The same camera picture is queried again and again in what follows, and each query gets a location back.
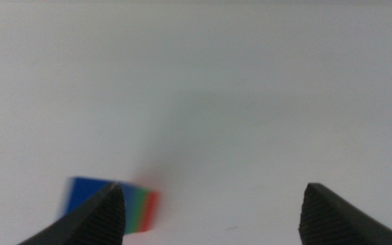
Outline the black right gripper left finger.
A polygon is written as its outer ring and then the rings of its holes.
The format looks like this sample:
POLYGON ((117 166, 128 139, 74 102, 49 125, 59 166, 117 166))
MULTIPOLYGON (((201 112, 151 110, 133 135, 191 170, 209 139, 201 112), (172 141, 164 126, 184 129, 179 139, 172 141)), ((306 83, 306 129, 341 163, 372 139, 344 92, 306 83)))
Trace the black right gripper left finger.
POLYGON ((20 245, 121 245, 125 224, 123 189, 111 182, 20 245))

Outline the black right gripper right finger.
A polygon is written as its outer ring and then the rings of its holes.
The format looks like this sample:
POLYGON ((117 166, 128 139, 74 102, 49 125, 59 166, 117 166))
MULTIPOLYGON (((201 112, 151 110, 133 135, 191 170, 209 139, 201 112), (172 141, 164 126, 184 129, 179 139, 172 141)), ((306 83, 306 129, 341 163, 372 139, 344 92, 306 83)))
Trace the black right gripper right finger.
POLYGON ((305 189, 299 236, 305 245, 392 245, 392 229, 320 183, 305 189))

